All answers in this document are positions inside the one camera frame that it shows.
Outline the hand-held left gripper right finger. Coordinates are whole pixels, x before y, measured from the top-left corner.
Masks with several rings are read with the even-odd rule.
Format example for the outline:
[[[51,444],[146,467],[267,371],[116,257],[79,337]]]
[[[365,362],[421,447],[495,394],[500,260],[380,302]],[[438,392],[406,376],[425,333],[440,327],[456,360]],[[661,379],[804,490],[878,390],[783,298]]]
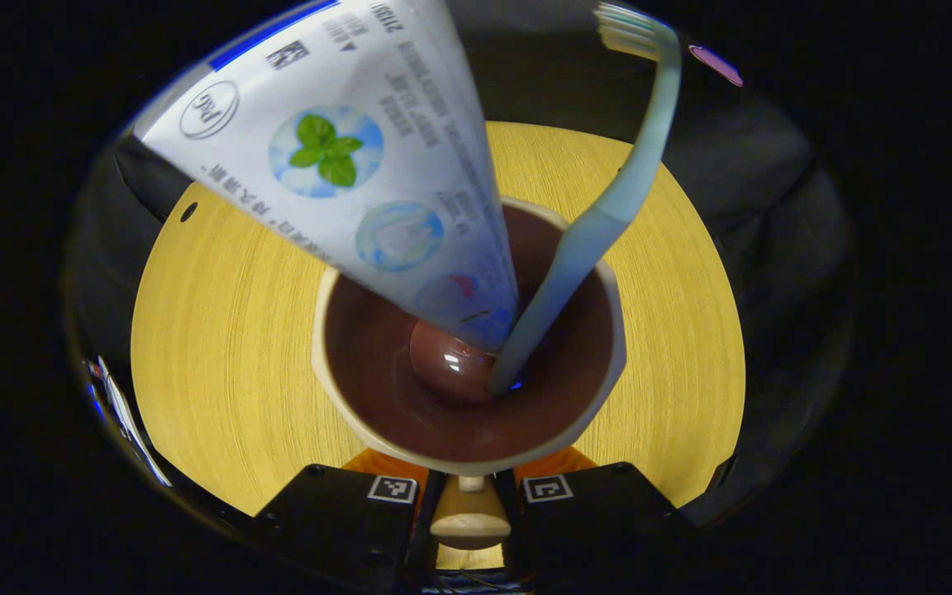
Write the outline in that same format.
[[[494,474],[512,526],[505,568],[520,584],[666,584],[692,524],[628,462],[517,478]]]

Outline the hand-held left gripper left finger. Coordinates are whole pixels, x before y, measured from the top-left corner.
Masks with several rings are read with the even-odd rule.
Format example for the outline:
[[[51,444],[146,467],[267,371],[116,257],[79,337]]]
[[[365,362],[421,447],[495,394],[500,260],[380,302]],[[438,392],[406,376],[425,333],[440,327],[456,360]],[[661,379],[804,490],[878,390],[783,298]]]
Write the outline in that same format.
[[[255,517],[275,554],[320,593],[431,590],[431,520],[447,474],[366,449],[343,467],[308,464]]]

